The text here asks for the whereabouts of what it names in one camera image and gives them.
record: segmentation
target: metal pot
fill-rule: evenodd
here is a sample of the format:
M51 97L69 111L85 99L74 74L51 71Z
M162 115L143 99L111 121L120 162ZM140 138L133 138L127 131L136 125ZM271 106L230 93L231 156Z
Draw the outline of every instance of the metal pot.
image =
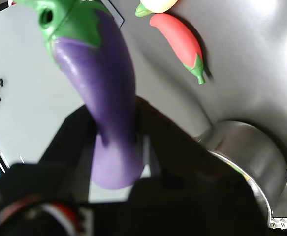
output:
M198 141L244 175L270 224L287 184L287 164L276 144L259 129L236 121L214 125Z

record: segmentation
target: yellow toy vegetable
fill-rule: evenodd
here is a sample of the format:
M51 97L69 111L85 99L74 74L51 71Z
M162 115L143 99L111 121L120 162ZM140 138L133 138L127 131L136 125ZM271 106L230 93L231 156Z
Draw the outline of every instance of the yellow toy vegetable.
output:
M148 16L151 13L163 13L169 10L178 0L141 0L135 11L137 17Z

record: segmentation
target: pepper green stem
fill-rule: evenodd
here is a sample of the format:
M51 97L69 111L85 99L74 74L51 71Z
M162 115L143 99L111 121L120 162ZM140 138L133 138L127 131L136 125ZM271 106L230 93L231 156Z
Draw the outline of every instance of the pepper green stem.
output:
M148 16L150 14L152 14L152 11L149 11L142 3L140 3L137 7L137 9L135 10L135 15L137 17L144 17L144 16Z
M191 74L193 74L195 77L197 77L198 83L200 85L202 85L206 82L204 77L203 77L203 62L202 62L199 54L197 54L197 56L196 56L196 61L195 61L193 67L187 66L185 64L183 64L183 65Z

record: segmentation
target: toy red pepper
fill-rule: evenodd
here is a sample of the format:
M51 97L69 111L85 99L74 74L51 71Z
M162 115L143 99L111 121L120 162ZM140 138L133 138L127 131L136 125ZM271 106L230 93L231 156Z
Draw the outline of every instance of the toy red pepper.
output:
M159 29L184 67L198 78L200 85L204 84L202 51L193 33L181 21L165 13L154 15L150 25Z

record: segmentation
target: toy eggplant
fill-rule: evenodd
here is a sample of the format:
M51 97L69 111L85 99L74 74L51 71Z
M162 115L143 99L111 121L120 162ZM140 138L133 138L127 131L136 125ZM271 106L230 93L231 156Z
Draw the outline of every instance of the toy eggplant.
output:
M178 0L141 0L135 11L137 17L148 16L151 13L163 13L169 10Z
M107 189L133 184L144 167L134 127L135 77L113 17L96 1L17 3L37 11L50 56L80 93L97 124L92 181Z
M204 84L203 57L201 47L193 33L178 19L168 14L156 14L150 19L150 25L159 29L184 67Z

